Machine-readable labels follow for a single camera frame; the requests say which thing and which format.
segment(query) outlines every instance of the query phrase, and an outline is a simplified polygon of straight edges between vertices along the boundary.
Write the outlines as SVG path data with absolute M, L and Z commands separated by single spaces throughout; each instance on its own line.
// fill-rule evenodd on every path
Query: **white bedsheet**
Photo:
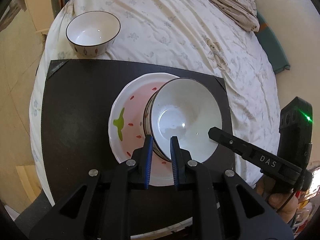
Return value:
M 108 11 L 121 22 L 114 44 L 98 59 L 152 63 L 223 77 L 233 134 L 277 152 L 280 107 L 276 79 L 253 32 L 241 29 L 208 0 L 70 0 L 50 28 L 29 109 L 36 169 L 52 205 L 41 147 L 45 78 L 51 60 L 78 58 L 68 44 L 66 27 L 73 17 L 91 10 Z M 220 51 L 212 52 L 207 38 L 220 45 Z M 236 172 L 250 185 L 261 176 L 259 168 L 238 155 Z

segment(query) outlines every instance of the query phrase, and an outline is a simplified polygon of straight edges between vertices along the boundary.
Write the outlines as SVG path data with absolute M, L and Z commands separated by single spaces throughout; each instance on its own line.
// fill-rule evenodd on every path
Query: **metal screw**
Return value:
M 136 164 L 136 161 L 133 159 L 130 159 L 130 160 L 127 160 L 125 164 L 127 164 L 128 166 L 134 166 Z
M 235 175 L 235 172 L 233 170 L 226 170 L 224 174 L 228 177 L 233 177 Z
M 97 176 L 98 173 L 99 173 L 99 171 L 96 170 L 96 169 L 89 170 L 89 175 L 90 175 L 91 177 Z
M 191 167 L 194 167 L 194 166 L 197 166 L 198 163 L 196 161 L 194 161 L 194 160 L 190 160 L 190 161 L 188 161 L 188 165 L 191 166 Z

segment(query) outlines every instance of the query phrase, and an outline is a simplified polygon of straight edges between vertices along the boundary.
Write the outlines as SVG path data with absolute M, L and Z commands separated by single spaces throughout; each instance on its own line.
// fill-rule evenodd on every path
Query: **white bowl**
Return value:
M 167 159 L 171 159 L 172 136 L 177 136 L 180 148 L 200 163 L 214 153 L 218 144 L 209 139 L 208 131 L 214 126 L 221 129 L 222 119 L 217 101 L 204 85 L 193 79 L 173 79 L 151 101 L 149 114 L 145 113 L 146 126 Z
M 67 26 L 66 36 L 77 53 L 92 57 L 106 52 L 120 28 L 120 21 L 113 14 L 91 11 L 74 18 Z

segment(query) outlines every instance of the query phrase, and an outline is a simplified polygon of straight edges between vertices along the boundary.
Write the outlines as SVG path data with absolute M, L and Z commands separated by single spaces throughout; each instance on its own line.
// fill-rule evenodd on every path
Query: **wooden floor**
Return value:
M 29 101 L 43 38 L 28 11 L 0 32 L 0 199 L 17 212 L 31 203 L 16 166 L 33 165 L 29 137 Z

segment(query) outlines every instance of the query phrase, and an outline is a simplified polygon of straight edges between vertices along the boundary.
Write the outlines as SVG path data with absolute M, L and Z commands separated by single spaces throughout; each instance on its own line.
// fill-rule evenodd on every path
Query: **strawberry pattern plate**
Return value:
M 149 98 L 166 82 L 177 76 L 149 73 L 127 84 L 114 101 L 109 117 L 108 133 L 112 152 L 119 163 L 131 158 L 143 146 L 142 118 Z M 173 185 L 172 166 L 155 153 L 152 155 L 150 185 Z

